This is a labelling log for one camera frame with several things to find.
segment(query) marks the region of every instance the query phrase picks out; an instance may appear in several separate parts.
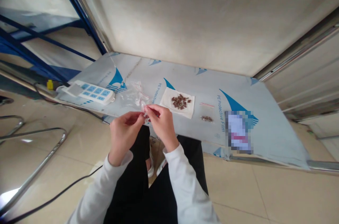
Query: black pants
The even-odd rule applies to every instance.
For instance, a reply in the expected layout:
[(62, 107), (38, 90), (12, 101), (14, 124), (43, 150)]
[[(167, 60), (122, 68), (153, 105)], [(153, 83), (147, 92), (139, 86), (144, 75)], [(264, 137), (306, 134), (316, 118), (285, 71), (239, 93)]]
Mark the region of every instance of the black pants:
[[(178, 136), (185, 155), (208, 194), (201, 141)], [(104, 223), (178, 223), (168, 165), (148, 188), (146, 162), (149, 158), (149, 128), (142, 126), (131, 152), (134, 157), (117, 182)]]

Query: hand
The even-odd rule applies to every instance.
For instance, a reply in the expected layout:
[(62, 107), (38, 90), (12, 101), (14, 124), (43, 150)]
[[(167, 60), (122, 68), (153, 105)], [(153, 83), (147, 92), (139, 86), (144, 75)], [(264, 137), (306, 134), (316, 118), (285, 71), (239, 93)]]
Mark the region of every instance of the hand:
[(159, 105), (147, 105), (145, 111), (151, 120), (155, 133), (160, 137), (167, 151), (175, 150), (179, 146), (179, 141), (174, 132), (172, 112)]
[(128, 112), (114, 119), (109, 125), (112, 146), (108, 154), (108, 161), (112, 166), (121, 165), (126, 153), (134, 144), (144, 122), (144, 113)]

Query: pixelated card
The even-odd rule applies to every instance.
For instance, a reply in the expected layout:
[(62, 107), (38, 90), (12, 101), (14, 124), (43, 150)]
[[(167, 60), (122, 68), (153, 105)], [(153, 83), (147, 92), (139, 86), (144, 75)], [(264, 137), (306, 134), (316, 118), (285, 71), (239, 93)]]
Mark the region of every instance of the pixelated card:
[(253, 153), (250, 132), (254, 127), (251, 111), (226, 111), (226, 140), (228, 147), (238, 153)]

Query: power cord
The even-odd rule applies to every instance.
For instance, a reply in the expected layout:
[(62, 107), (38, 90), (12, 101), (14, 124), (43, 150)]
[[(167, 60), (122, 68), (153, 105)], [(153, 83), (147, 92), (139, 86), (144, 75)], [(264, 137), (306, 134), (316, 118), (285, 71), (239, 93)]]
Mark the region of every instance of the power cord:
[(60, 197), (62, 194), (64, 194), (69, 188), (71, 188), (73, 185), (75, 185), (76, 183), (80, 182), (81, 180), (90, 177), (91, 175), (93, 175), (96, 171), (98, 171), (100, 168), (102, 168), (102, 166), (98, 167), (95, 171), (93, 171), (91, 174), (86, 175), (84, 177), (81, 177), (80, 179), (77, 179), (75, 182), (73, 182), (71, 185), (69, 185), (67, 188), (65, 188), (63, 191), (61, 191), (58, 195), (56, 195), (54, 198), (48, 200), (46, 203), (43, 203), (42, 205), (38, 206), (37, 208), (34, 208), (12, 220), (9, 220), (6, 222), (6, 224), (13, 224), (13, 223), (17, 223), (18, 221), (30, 216), (31, 214), (41, 210), (42, 208), (44, 208), (45, 206), (48, 206), (50, 203), (52, 203), (54, 200), (56, 200), (58, 197)]
[(84, 108), (81, 108), (81, 107), (75, 107), (75, 106), (71, 106), (71, 105), (67, 105), (67, 104), (63, 104), (63, 103), (57, 103), (57, 102), (48, 100), (47, 98), (45, 98), (45, 96), (43, 96), (43, 95), (39, 92), (38, 88), (36, 87), (37, 84), (39, 84), (39, 83), (34, 83), (34, 84), (33, 84), (33, 87), (34, 87), (35, 91), (39, 94), (39, 96), (40, 96), (44, 101), (49, 102), (49, 103), (53, 103), (53, 104), (58, 104), (58, 105), (63, 105), (63, 106), (69, 106), (69, 107), (72, 107), (72, 108), (75, 108), (75, 109), (78, 109), (78, 110), (81, 110), (81, 111), (85, 111), (85, 112), (87, 112), (87, 113), (89, 113), (89, 114), (95, 116), (96, 118), (100, 119), (101, 121), (103, 121), (103, 122), (105, 122), (105, 123), (107, 123), (107, 124), (109, 125), (109, 123), (108, 123), (107, 121), (105, 121), (102, 117), (98, 116), (97, 114), (95, 114), (95, 113), (93, 113), (93, 112), (91, 112), (91, 111), (89, 111), (89, 110), (87, 110), (87, 109), (84, 109)]
[[(34, 83), (34, 84), (33, 84), (33, 87), (34, 87), (35, 91), (39, 94), (39, 96), (40, 96), (44, 101), (49, 102), (49, 103), (53, 103), (53, 104), (58, 104), (58, 105), (63, 105), (63, 106), (69, 106), (69, 107), (72, 107), (72, 108), (75, 108), (75, 109), (78, 109), (78, 110), (81, 110), (81, 111), (85, 111), (85, 112), (87, 112), (87, 113), (89, 113), (89, 114), (95, 116), (96, 118), (100, 119), (101, 121), (104, 121), (105, 123), (109, 124), (107, 121), (105, 121), (104, 119), (102, 119), (100, 116), (98, 116), (98, 115), (96, 115), (95, 113), (93, 113), (93, 112), (91, 112), (91, 111), (89, 111), (89, 110), (86, 110), (86, 109), (84, 109), (84, 108), (74, 107), (74, 106), (67, 105), (67, 104), (62, 104), (62, 103), (57, 103), (57, 102), (53, 102), (53, 101), (50, 101), (50, 100), (46, 99), (45, 96), (43, 96), (43, 95), (39, 92), (38, 88), (36, 87), (37, 84), (38, 84), (38, 83)], [(12, 220), (7, 221), (6, 223), (7, 223), (7, 224), (17, 223), (18, 221), (20, 221), (20, 220), (22, 220), (22, 219), (24, 219), (24, 218), (30, 216), (31, 214), (33, 214), (33, 213), (35, 213), (35, 212), (41, 210), (41, 209), (44, 208), (45, 206), (48, 206), (50, 203), (52, 203), (54, 200), (56, 200), (58, 197), (60, 197), (62, 194), (64, 194), (64, 193), (65, 193), (69, 188), (71, 188), (73, 185), (75, 185), (76, 183), (80, 182), (81, 180), (83, 180), (83, 179), (85, 179), (85, 178), (88, 178), (88, 177), (92, 176), (92, 175), (93, 175), (96, 171), (98, 171), (100, 168), (102, 168), (102, 166), (98, 167), (98, 168), (97, 168), (96, 170), (94, 170), (91, 174), (86, 175), (86, 176), (84, 176), (84, 177), (81, 177), (80, 179), (77, 179), (75, 182), (73, 182), (72, 184), (70, 184), (67, 188), (65, 188), (63, 191), (61, 191), (59, 194), (57, 194), (54, 198), (50, 199), (49, 201), (43, 203), (42, 205), (38, 206), (37, 208), (34, 208), (34, 209), (32, 209), (32, 210), (30, 210), (30, 211), (28, 211), (28, 212), (26, 212), (26, 213), (24, 213), (24, 214), (22, 214), (22, 215), (20, 215), (20, 216), (18, 216), (18, 217), (16, 217), (16, 218), (14, 218), (14, 219), (12, 219)]]

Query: tile floor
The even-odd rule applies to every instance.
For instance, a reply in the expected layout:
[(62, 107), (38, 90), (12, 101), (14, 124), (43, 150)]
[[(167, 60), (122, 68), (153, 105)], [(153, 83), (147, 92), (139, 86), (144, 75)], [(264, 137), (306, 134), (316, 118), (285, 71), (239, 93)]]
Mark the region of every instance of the tile floor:
[[(58, 126), (70, 131), (64, 144), (9, 212), (12, 218), (44, 203), (100, 166), (110, 146), (109, 127), (82, 111), (5, 92), (0, 95), (15, 99), (13, 104), (0, 107), (0, 116), (23, 116), (27, 125), (21, 132)], [(14, 125), (14, 120), (2, 120), (1, 134), (6, 134)], [(314, 136), (307, 133), (306, 126), (292, 126), (313, 159), (333, 161)], [(60, 136), (56, 132), (1, 145), (0, 194), (19, 188)], [(163, 144), (151, 138), (151, 145), (157, 168), (164, 158)], [(210, 198), (222, 223), (339, 223), (338, 176), (231, 163), (207, 154), (204, 163)], [(20, 223), (63, 223), (92, 181), (93, 178), (81, 181)]]

